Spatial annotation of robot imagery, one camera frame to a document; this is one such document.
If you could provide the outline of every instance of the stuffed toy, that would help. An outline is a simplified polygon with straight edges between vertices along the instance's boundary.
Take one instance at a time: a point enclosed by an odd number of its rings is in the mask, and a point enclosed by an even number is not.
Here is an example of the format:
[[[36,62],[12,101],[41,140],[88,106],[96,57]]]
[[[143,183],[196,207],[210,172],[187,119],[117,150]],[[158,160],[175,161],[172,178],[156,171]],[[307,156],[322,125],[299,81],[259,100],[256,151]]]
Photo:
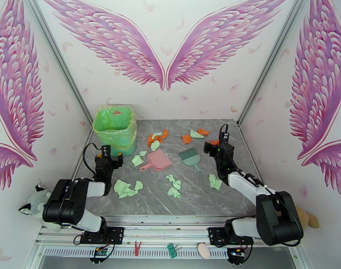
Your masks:
[[[304,229],[306,226],[310,226],[312,228],[319,228],[319,220],[317,217],[311,213],[308,213],[304,211],[300,207],[296,207],[296,211],[298,214],[298,217],[300,218],[301,226]]]
[[[20,207],[18,211],[25,215],[32,215],[35,218],[42,218],[43,208],[52,192],[41,184],[37,185],[35,189],[36,191],[28,199],[28,203]],[[61,229],[60,225],[49,222],[43,222],[43,225],[56,231]]]

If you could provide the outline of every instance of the angel wings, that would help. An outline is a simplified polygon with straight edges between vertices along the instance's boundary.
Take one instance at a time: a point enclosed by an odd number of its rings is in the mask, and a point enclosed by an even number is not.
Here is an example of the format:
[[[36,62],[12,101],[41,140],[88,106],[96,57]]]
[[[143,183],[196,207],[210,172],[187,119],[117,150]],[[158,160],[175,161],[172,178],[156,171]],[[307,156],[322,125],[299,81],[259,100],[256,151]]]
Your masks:
[[[130,80],[156,82],[170,90],[190,84],[234,56],[269,25],[285,0],[248,0],[200,19],[190,30],[166,73],[137,25],[125,16],[79,0],[44,0],[61,25],[98,58]]]
[[[311,0],[295,59],[290,126],[302,141],[298,159],[321,167],[341,194],[341,139],[320,147],[341,108],[341,22],[329,0]]]
[[[0,121],[14,147],[0,143],[0,189],[21,165],[37,160],[32,143],[42,136],[43,111],[37,52],[23,2],[8,0],[0,19]]]

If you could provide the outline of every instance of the brown plush toy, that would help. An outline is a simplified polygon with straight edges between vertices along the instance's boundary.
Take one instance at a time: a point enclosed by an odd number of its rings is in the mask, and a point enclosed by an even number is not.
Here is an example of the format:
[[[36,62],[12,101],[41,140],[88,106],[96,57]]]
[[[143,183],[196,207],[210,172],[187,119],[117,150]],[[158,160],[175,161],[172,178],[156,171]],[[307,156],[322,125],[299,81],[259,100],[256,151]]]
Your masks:
[[[307,225],[309,225],[312,228],[316,228],[316,229],[319,228],[319,220],[317,219],[315,215],[304,211],[300,207],[296,207],[296,211],[297,211],[298,217],[300,218],[302,228],[305,228]]]

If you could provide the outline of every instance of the red clothespin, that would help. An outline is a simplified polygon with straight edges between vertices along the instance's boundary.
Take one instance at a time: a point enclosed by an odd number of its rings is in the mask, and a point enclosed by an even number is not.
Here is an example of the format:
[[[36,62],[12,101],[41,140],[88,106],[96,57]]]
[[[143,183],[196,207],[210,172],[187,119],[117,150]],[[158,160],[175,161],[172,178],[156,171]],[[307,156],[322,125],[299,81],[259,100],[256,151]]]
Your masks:
[[[137,241],[135,241],[135,246],[134,246],[134,255],[137,257],[139,255],[139,250],[140,250],[140,245],[142,244],[142,242],[139,243],[139,245],[137,246]]]

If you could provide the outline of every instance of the green plastic bag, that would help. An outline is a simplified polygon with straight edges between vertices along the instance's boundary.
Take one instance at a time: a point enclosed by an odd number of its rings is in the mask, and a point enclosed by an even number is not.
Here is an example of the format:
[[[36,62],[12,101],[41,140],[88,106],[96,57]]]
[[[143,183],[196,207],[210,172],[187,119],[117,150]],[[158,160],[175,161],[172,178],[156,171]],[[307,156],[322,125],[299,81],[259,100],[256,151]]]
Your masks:
[[[136,148],[137,123],[129,106],[104,106],[96,114],[93,131],[99,139],[111,145],[111,155],[123,153],[129,156]]]

